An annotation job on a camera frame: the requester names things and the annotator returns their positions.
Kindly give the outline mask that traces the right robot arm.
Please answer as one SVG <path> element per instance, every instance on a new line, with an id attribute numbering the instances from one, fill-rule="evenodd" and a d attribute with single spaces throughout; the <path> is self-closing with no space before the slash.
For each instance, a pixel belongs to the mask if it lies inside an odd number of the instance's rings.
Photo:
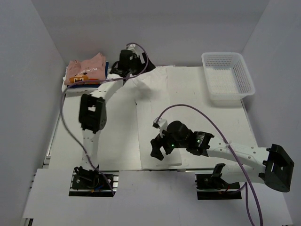
<path id="1" fill-rule="evenodd" d="M 265 184 L 278 192 L 290 191 L 294 162 L 284 148 L 273 144 L 270 148 L 227 144 L 211 133 L 192 131 L 180 121 L 168 123 L 155 119 L 153 127 L 159 134 L 151 140 L 151 157 L 163 160 L 175 149 L 185 149 L 192 155 L 233 161 L 215 165 L 212 173 L 196 175 L 200 190 L 227 190 L 234 183 Z"/>

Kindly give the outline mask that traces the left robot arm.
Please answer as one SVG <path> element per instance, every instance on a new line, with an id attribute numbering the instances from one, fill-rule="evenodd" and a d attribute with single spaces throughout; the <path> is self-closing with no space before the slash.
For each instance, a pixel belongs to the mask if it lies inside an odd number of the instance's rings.
<path id="1" fill-rule="evenodd" d="M 120 52 L 119 61 L 113 64 L 110 76 L 101 82 L 98 89 L 81 96 L 79 107 L 79 122 L 83 135 L 81 167 L 86 170 L 99 170 L 98 142 L 101 131 L 107 123 L 106 104 L 109 99 L 128 80 L 153 69 L 155 66 L 145 51 L 138 56 L 134 47 L 128 47 Z"/>

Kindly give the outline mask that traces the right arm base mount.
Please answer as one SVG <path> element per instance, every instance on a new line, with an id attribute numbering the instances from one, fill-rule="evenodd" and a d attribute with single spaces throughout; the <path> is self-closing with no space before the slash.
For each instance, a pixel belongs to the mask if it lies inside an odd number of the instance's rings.
<path id="1" fill-rule="evenodd" d="M 222 170 L 226 166 L 219 163 L 212 173 L 197 173 L 196 188 L 198 200 L 240 200 L 241 192 L 246 187 L 246 183 L 240 186 L 239 182 L 232 184 L 222 179 Z"/>

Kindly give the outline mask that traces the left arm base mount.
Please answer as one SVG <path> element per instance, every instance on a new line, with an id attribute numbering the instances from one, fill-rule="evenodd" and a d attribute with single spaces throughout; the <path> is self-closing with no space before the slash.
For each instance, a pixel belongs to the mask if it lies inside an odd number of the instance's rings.
<path id="1" fill-rule="evenodd" d="M 101 175 L 97 170 L 75 167 L 73 170 L 70 197 L 113 197 L 117 191 L 118 175 Z"/>

